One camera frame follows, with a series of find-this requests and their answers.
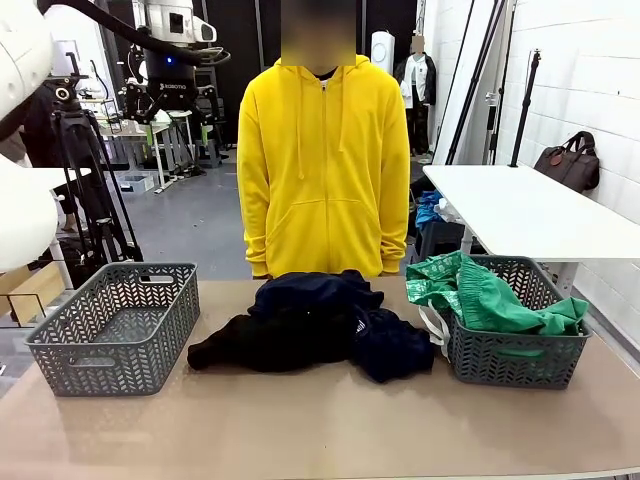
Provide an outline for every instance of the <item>gray plastic basket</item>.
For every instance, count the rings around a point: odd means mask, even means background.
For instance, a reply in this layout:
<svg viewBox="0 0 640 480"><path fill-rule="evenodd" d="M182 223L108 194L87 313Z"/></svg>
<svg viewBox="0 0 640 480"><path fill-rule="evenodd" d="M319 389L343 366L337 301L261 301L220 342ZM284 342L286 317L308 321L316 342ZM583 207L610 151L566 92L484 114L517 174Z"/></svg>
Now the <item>gray plastic basket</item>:
<svg viewBox="0 0 640 480"><path fill-rule="evenodd" d="M533 260L474 255L473 260L506 281L522 304L540 310L562 300ZM449 359L456 377L468 383L565 389L591 333L542 336L478 332L465 328L453 312L443 314L449 329Z"/></svg>
<svg viewBox="0 0 640 480"><path fill-rule="evenodd" d="M194 264L113 263L26 343L55 395L152 395L199 315Z"/></svg>

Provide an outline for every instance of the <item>bag handle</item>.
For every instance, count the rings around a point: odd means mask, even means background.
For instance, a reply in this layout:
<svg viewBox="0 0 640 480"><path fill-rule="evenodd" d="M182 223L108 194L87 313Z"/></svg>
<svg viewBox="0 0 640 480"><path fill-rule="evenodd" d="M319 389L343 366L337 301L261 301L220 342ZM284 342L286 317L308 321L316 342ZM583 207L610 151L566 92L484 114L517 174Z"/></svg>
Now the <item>bag handle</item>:
<svg viewBox="0 0 640 480"><path fill-rule="evenodd" d="M422 321L424 322L424 324L427 327L427 330L429 331L429 340L434 345L438 345L440 347L440 351L442 352L442 355L444 356L444 358L446 358L449 362L451 362L451 360L449 360L449 349L448 349L449 340L451 340L451 334L449 333L449 327L447 326L447 322L445 322L444 318L442 318L442 315L440 315L438 311L435 308L433 308L431 300L429 300L429 310L440 322L440 328L438 328L436 325L433 324L433 322L427 315L427 312L424 310L424 308L418 307L420 318L422 318Z"/></svg>
<svg viewBox="0 0 640 480"><path fill-rule="evenodd" d="M576 133L567 143L565 143L565 145L567 145L567 150L572 150L575 147L576 153L579 153L580 155L586 151L587 155L596 156L596 140L593 138L591 133L585 132L584 130Z"/></svg>

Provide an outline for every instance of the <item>hoodie zipper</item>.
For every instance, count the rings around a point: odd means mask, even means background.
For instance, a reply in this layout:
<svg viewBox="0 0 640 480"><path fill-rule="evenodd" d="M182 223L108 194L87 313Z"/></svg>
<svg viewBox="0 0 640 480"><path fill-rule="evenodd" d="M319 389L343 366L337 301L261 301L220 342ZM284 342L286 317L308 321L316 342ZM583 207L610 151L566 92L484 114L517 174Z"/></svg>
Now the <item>hoodie zipper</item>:
<svg viewBox="0 0 640 480"><path fill-rule="evenodd" d="M331 267L331 237L329 236L329 152L327 148L327 83L322 84L322 135L324 151L324 212L327 232L327 272Z"/></svg>

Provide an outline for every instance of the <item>yellow hoodie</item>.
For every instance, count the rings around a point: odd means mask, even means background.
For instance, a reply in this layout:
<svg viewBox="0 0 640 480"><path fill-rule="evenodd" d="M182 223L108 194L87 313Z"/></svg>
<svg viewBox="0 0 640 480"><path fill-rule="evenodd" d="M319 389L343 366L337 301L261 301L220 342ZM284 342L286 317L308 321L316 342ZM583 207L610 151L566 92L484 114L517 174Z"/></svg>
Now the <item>yellow hoodie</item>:
<svg viewBox="0 0 640 480"><path fill-rule="evenodd" d="M396 273L409 215L409 139L394 78L357 56L323 87L280 61L240 107L238 185L255 276Z"/></svg>

